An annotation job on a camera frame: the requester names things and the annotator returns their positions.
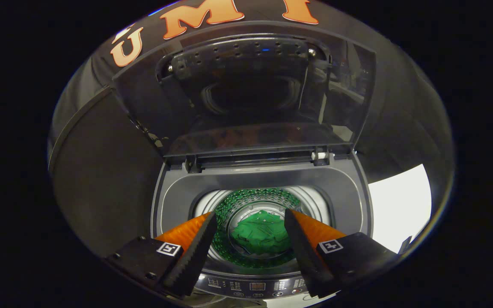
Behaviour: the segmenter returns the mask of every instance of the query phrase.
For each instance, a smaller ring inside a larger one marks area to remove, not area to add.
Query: dark background
[[[407,261],[329,306],[493,306],[493,2],[327,2],[401,46],[440,93],[458,145],[440,225]],[[164,306],[68,228],[46,138],[76,68],[157,1],[0,3],[0,306]]]

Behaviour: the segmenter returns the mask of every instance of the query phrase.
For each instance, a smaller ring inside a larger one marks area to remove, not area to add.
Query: orange letters
[[[180,21],[194,28],[199,27],[209,11],[211,12],[211,17],[207,19],[209,25],[227,23],[243,19],[245,16],[237,11],[233,0],[204,0],[198,8],[179,6],[161,15],[160,18],[166,20],[166,34],[163,38],[172,39],[184,33],[187,28],[181,26]]]
[[[115,61],[115,64],[119,67],[127,66],[129,63],[134,61],[135,58],[140,55],[140,52],[142,51],[142,38],[140,37],[140,32],[142,31],[143,27],[140,27],[129,37],[127,37],[131,43],[133,43],[133,51],[129,55],[124,55],[123,54],[123,44],[125,43],[124,41],[120,41],[115,47],[112,48],[110,53],[113,55],[113,60]]]
[[[311,16],[311,12],[309,12],[309,8],[307,8],[307,4],[309,0],[283,0],[286,6],[286,13],[282,15],[282,17],[292,20],[298,21],[300,23],[317,25],[319,21]]]

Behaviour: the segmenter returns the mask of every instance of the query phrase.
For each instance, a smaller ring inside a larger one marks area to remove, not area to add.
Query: screw
[[[155,279],[156,277],[157,277],[157,275],[155,275],[155,273],[152,273],[152,272],[148,272],[148,273],[146,274],[146,278],[148,278],[148,279],[152,279],[152,280],[153,280],[153,279]]]

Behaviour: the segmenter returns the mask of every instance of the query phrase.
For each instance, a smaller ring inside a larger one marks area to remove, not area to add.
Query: washing machine drum
[[[214,212],[196,288],[262,300],[307,292],[286,209],[402,258],[423,240],[454,170],[432,84],[366,25],[320,2],[284,2],[174,3],[78,69],[53,116],[49,173],[90,250],[105,257]],[[383,188],[414,173],[423,188]],[[400,203],[406,191],[424,199]]]

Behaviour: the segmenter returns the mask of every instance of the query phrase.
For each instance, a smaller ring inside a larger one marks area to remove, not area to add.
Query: control panel
[[[272,299],[307,292],[301,275],[282,279],[246,280],[202,273],[196,288],[233,298]]]

